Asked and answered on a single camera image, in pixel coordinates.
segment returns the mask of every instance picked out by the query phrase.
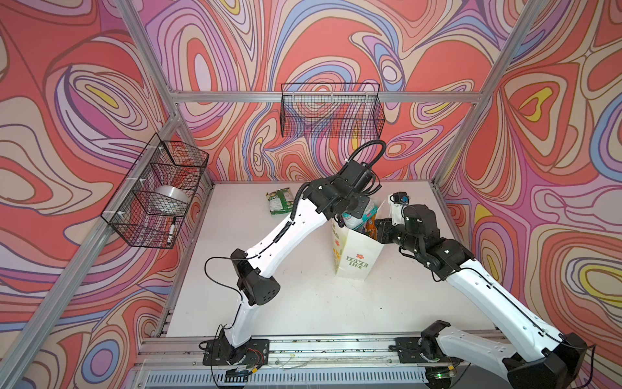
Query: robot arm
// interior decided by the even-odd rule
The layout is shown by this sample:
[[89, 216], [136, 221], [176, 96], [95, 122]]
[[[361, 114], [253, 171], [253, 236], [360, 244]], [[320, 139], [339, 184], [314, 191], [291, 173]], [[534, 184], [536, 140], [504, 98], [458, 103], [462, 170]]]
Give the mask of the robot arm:
[[467, 360], [509, 381], [515, 389], [568, 387], [577, 377], [586, 343], [574, 333], [562, 335], [531, 312], [462, 244], [440, 236], [433, 211], [425, 205], [408, 205], [407, 199], [403, 192], [389, 197], [394, 217], [376, 220], [381, 243], [396, 243], [402, 255], [462, 292], [511, 342], [500, 345], [437, 321], [422, 332], [422, 356]]
[[[374, 144], [382, 150], [369, 164], [353, 160]], [[385, 148], [382, 141], [368, 142], [354, 151], [335, 176], [303, 184], [285, 220], [257, 245], [231, 254], [242, 301], [232, 325], [213, 341], [212, 354], [217, 344], [219, 355], [224, 355], [227, 363], [239, 363], [244, 358], [258, 310], [281, 288], [273, 277], [276, 268], [327, 220], [335, 218], [342, 225], [343, 212], [362, 216], [368, 196], [380, 187], [374, 187], [371, 167]], [[421, 355], [428, 360], [447, 355], [473, 362], [503, 377], [515, 389], [568, 387], [583, 362], [585, 342], [574, 333], [562, 335], [537, 317], [494, 280], [463, 245], [442, 238], [434, 212], [425, 205], [408, 205], [408, 196], [403, 192], [390, 196], [389, 204], [392, 218], [376, 220], [379, 241], [396, 243], [402, 255], [417, 260], [461, 291], [511, 342], [499, 345], [437, 321], [421, 333]]]
[[[362, 150], [376, 144], [380, 145], [381, 150], [369, 164], [354, 161]], [[238, 275], [237, 285], [243, 293], [232, 325], [220, 335], [224, 354], [229, 355], [230, 360], [238, 359], [245, 352], [241, 346], [251, 337], [259, 308], [279, 292], [281, 287], [273, 274], [281, 261], [327, 220], [335, 218], [343, 225], [343, 212], [362, 217], [369, 195], [380, 189], [379, 182], [374, 186], [376, 179], [371, 168], [385, 149], [383, 141], [367, 142], [353, 152], [336, 175], [304, 183], [296, 193], [292, 212], [285, 220], [257, 245], [246, 251], [237, 249], [231, 254]]]

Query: snack bag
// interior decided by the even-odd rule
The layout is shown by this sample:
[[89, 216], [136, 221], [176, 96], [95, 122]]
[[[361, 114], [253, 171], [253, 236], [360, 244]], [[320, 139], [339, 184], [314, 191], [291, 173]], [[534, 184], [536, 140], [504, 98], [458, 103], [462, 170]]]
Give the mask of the snack bag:
[[292, 191], [289, 188], [279, 189], [272, 193], [266, 193], [268, 199], [268, 205], [270, 206], [270, 213], [272, 215], [279, 215], [281, 213], [289, 213], [294, 206], [294, 197]]

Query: black wire basket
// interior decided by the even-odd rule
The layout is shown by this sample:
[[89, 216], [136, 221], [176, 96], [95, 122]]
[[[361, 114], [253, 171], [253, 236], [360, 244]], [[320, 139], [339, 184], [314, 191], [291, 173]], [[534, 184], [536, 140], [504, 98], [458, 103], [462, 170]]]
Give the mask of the black wire basket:
[[102, 217], [130, 246], [173, 248], [208, 158], [195, 146], [160, 139], [119, 208]]
[[378, 83], [281, 84], [285, 138], [380, 139], [384, 110]]

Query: psychedelic wall pattern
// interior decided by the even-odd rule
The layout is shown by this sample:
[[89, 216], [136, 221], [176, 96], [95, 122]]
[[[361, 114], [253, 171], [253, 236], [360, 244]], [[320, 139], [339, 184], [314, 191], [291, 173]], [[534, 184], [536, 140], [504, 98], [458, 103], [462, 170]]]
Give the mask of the psychedelic wall pattern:
[[481, 88], [522, 0], [158, 0], [139, 5], [174, 90], [376, 80], [386, 91]]
[[[335, 174], [365, 139], [283, 138], [280, 103], [180, 105], [198, 147], [210, 154], [215, 181], [312, 180]], [[385, 179], [431, 179], [469, 104], [386, 103], [381, 139], [386, 155], [374, 166]], [[369, 148], [360, 160], [370, 160]]]
[[[0, 357], [167, 117], [110, 1], [0, 1]], [[21, 387], [120, 385], [204, 196], [174, 250], [111, 237]]]
[[[376, 81], [386, 91], [477, 91], [522, 1], [154, 1], [139, 14], [173, 89], [280, 90]], [[213, 180], [334, 174], [365, 139], [283, 139], [280, 104], [180, 105]], [[386, 103], [385, 179], [431, 179], [468, 111]]]
[[619, 1], [548, 3], [442, 182], [486, 269], [598, 345], [592, 389], [622, 388], [620, 63]]
[[117, 389], [163, 306], [207, 194], [201, 184], [171, 250], [106, 245], [22, 379], [27, 389]]

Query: paper bag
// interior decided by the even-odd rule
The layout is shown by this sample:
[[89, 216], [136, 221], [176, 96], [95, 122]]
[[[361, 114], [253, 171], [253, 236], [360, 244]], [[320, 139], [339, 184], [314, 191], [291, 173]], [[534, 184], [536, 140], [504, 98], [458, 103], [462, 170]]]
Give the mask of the paper bag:
[[337, 275], [365, 280], [384, 245], [348, 227], [339, 227], [334, 220], [332, 224], [333, 257]]

